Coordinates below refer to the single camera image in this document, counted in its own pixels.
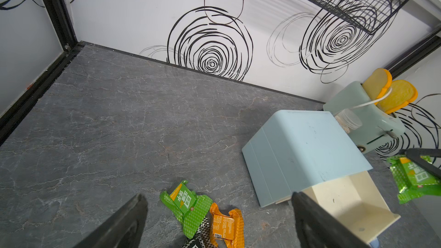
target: white wall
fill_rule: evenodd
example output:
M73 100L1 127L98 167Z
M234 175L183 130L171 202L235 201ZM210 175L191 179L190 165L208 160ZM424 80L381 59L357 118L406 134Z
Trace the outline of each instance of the white wall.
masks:
M0 9L0 116L63 52L46 9L36 3L25 0Z
M320 101L327 101L354 80L365 80L374 69L385 67L395 57L430 33L434 26L429 20L421 20L421 12L412 13L403 8L393 22L391 20L372 38L358 29L337 31L338 35L333 36L332 41L329 40L332 36L329 34L328 38L322 40L325 50L326 46L338 40L337 37L347 35L348 39L345 41L340 39L342 42L339 45L340 52L326 59L327 63L331 63L330 66L339 67L328 69L325 75L321 75L321 70L317 70L317 74L305 69L300 63L298 52L304 36L307 40L311 35L312 27L307 30L308 25L312 23L315 26L315 21L326 16L326 12L322 11L318 14L318 19L313 19L320 11L316 5L307 0L207 1L207 6L224 8L232 16L239 15L243 2L243 11L239 16L241 23L237 22L239 26L227 30L223 26L218 26L222 29L217 29L220 32L227 31L228 35L234 36L238 56L242 56L243 66L240 69L236 67L240 76L235 77L230 74L227 75L228 77ZM174 24L185 13L202 6L204 0L75 0L70 7L78 39L166 61L168 36ZM175 28L171 36L172 44L176 43L178 33L185 29L185 24L191 24L191 19L195 15L185 16L177 25L178 30ZM284 44L281 43L281 35L277 36L280 30L286 30ZM253 46L252 53L249 47L246 48L247 45L251 45L250 38L238 38L238 32L244 33L243 36L249 33ZM212 41L217 39L225 41L224 37L212 38ZM345 47L350 49L342 51L341 48ZM184 53L184 51L176 52L176 56ZM306 59L311 69L317 69L316 65L311 64L312 55L307 54L306 50L302 53L307 55ZM211 56L212 59L216 59L215 54ZM195 60L190 66L205 71L212 68L209 67L211 65L209 62L206 63L205 68L198 67L198 64L200 65ZM249 64L247 71L244 69L246 64Z
M377 150L382 157L392 156L400 148L440 148L440 75L441 47L398 78L411 82L418 90L418 98L414 104L397 112L398 117L406 122L406 132L397 142L392 141ZM441 159L436 160L434 165L441 167ZM441 238L441 197L424 196L413 201Z

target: snack wrapper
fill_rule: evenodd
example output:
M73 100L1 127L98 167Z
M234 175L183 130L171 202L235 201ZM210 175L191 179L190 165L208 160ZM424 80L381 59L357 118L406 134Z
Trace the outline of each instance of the snack wrapper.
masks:
M216 239L223 240L227 248L244 248L243 217L239 209L229 211L226 216L219 211L218 205L213 203L210 207L212 223L210 230L211 243L218 247Z
M421 158L431 163L429 156ZM391 163L390 170L398 186L400 204L425 195L441 196L441 180L429 174L405 155L389 157L387 162Z
M192 239L210 210L213 200L206 195L196 195L185 186L187 183L187 180L183 180L171 195L163 191L159 197L182 223L185 236Z
M211 220L205 217L194 238L187 240L182 248L216 248L210 241Z

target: light blue box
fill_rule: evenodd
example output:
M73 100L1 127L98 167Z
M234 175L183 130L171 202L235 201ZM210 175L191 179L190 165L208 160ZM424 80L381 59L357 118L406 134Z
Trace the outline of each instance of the light blue box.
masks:
M279 110L242 152L261 207L372 169L328 111Z

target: open box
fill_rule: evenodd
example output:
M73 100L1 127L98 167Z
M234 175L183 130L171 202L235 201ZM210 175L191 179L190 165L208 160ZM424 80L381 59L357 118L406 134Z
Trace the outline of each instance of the open box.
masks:
M400 218L390 212L367 171L323 182L303 192L365 243Z

